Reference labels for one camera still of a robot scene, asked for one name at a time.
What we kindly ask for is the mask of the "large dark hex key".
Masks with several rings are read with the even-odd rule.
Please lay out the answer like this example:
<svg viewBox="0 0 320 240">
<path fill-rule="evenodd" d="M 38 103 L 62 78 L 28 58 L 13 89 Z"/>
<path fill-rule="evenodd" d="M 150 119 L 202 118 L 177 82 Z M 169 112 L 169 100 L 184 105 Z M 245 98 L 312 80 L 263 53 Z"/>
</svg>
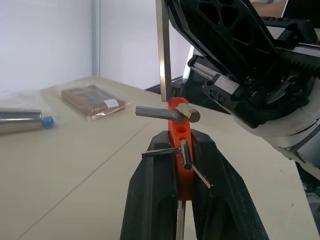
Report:
<svg viewBox="0 0 320 240">
<path fill-rule="evenodd" d="M 180 124 L 185 123 L 185 119 L 174 110 L 155 108 L 148 106 L 136 106 L 135 115 L 155 119 L 174 121 Z"/>
</svg>

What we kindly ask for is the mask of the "long silver hex key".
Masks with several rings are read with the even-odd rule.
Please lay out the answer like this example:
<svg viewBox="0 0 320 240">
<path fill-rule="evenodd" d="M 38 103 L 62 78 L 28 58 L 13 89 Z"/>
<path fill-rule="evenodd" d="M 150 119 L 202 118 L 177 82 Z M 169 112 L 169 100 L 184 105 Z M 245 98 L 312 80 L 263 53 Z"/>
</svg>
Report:
<svg viewBox="0 0 320 240">
<path fill-rule="evenodd" d="M 155 0 L 160 94 L 162 102 L 172 99 L 168 0 Z"/>
</svg>

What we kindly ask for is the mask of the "grey metal pole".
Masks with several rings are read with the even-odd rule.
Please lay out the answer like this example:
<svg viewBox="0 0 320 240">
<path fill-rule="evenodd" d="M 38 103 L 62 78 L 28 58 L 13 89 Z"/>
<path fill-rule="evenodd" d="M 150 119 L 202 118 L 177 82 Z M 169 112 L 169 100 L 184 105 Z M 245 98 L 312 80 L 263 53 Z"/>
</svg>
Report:
<svg viewBox="0 0 320 240">
<path fill-rule="evenodd" d="M 101 65 L 101 0 L 92 0 L 92 73 L 100 76 Z"/>
</svg>

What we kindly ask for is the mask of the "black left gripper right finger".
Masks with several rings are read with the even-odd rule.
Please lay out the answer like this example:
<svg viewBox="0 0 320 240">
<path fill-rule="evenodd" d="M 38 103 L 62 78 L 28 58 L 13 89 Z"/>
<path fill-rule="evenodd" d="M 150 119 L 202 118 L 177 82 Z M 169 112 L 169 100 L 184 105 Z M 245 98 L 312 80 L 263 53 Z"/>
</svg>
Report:
<svg viewBox="0 0 320 240">
<path fill-rule="evenodd" d="M 197 240 L 270 240 L 246 184 L 209 135 L 191 131 L 198 175 L 193 179 L 192 211 Z"/>
</svg>

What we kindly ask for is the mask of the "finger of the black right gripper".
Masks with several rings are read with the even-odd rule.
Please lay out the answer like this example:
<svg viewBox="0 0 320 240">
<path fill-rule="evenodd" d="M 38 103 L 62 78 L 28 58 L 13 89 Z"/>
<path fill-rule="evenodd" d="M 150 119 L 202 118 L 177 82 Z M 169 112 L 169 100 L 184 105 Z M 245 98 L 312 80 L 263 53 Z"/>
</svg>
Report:
<svg viewBox="0 0 320 240">
<path fill-rule="evenodd" d="M 230 75 L 252 85 L 278 60 L 274 39 L 249 0 L 201 0 L 216 6 L 219 32 L 229 43 Z"/>
<path fill-rule="evenodd" d="M 230 44 L 219 30 L 219 14 L 211 1 L 168 0 L 173 27 L 195 47 L 216 71 L 230 77 Z"/>
</svg>

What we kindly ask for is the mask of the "silver cylinder with blue cap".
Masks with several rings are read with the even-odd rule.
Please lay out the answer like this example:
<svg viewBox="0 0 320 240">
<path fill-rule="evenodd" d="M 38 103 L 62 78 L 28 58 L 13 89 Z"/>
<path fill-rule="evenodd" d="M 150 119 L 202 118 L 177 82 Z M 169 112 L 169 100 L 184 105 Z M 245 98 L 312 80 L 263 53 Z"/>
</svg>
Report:
<svg viewBox="0 0 320 240">
<path fill-rule="evenodd" d="M 54 118 L 52 116 L 44 116 L 40 109 L 0 107 L 0 136 L 52 129 L 54 126 Z"/>
</svg>

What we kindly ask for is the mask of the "brown packet in clear bag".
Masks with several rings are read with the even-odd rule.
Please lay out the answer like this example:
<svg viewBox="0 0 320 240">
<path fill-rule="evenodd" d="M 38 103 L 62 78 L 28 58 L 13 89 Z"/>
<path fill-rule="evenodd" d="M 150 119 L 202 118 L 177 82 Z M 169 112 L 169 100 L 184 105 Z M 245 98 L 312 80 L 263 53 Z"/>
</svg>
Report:
<svg viewBox="0 0 320 240">
<path fill-rule="evenodd" d="M 73 83 L 56 88 L 60 99 L 87 121 L 97 120 L 126 109 L 131 102 L 96 84 Z"/>
</svg>

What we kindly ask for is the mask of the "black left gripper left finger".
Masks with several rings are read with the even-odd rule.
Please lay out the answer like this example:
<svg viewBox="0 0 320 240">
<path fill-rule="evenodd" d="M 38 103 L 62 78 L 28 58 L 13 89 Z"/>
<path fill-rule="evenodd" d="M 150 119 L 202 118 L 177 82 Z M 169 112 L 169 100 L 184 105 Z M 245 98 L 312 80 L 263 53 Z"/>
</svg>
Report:
<svg viewBox="0 0 320 240">
<path fill-rule="evenodd" d="M 129 181 L 120 240 L 176 240 L 177 196 L 175 156 L 143 157 Z"/>
</svg>

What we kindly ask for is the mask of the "medium hex key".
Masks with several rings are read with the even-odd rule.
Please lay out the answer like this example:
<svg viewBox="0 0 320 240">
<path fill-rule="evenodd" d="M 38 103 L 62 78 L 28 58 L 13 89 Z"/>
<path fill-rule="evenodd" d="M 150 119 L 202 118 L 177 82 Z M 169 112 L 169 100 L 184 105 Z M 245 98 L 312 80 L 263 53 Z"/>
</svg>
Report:
<svg viewBox="0 0 320 240">
<path fill-rule="evenodd" d="M 141 152 L 141 157 L 151 158 L 151 157 L 162 156 L 162 155 L 178 154 L 180 152 L 181 152 L 181 149 L 179 147 L 154 149 L 154 150 Z"/>
<path fill-rule="evenodd" d="M 180 151 L 182 155 L 182 165 L 185 170 L 192 169 L 192 158 L 190 154 L 189 144 L 187 140 L 182 140 L 180 142 Z"/>
</svg>

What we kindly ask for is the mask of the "orange hex key holder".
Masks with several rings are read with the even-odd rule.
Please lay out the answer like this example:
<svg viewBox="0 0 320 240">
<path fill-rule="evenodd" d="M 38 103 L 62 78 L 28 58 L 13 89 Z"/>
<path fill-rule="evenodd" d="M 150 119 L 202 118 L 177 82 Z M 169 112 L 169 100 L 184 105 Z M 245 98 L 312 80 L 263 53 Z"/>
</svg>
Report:
<svg viewBox="0 0 320 240">
<path fill-rule="evenodd" d="M 193 160 L 193 144 L 190 122 L 186 120 L 185 123 L 178 123 L 176 121 L 169 120 L 168 131 L 173 147 L 179 148 L 182 140 L 186 140 L 188 142 L 191 160 Z M 194 170 L 184 169 L 181 153 L 176 153 L 174 158 L 177 179 L 177 199 L 179 201 L 191 201 L 193 197 Z"/>
</svg>

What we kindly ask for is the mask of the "large bright hex key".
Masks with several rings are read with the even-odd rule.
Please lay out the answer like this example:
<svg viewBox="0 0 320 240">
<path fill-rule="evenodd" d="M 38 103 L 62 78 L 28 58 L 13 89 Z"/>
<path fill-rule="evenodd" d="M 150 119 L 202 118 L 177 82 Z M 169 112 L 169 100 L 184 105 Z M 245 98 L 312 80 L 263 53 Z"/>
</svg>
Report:
<svg viewBox="0 0 320 240">
<path fill-rule="evenodd" d="M 197 123 L 201 118 L 200 113 L 187 103 L 179 103 L 174 110 L 191 123 Z"/>
</svg>

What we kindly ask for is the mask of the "thin small hex key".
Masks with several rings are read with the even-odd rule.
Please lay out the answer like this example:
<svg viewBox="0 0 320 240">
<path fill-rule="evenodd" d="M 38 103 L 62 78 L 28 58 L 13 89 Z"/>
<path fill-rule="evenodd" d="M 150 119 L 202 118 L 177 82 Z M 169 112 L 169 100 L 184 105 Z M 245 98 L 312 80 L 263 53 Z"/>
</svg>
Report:
<svg viewBox="0 0 320 240">
<path fill-rule="evenodd" d="M 198 175 L 198 177 L 201 179 L 201 181 L 205 184 L 205 186 L 210 189 L 213 185 L 210 183 L 210 181 L 206 178 L 204 174 L 200 172 L 198 167 L 195 163 L 192 163 L 192 169 L 193 171 Z"/>
</svg>

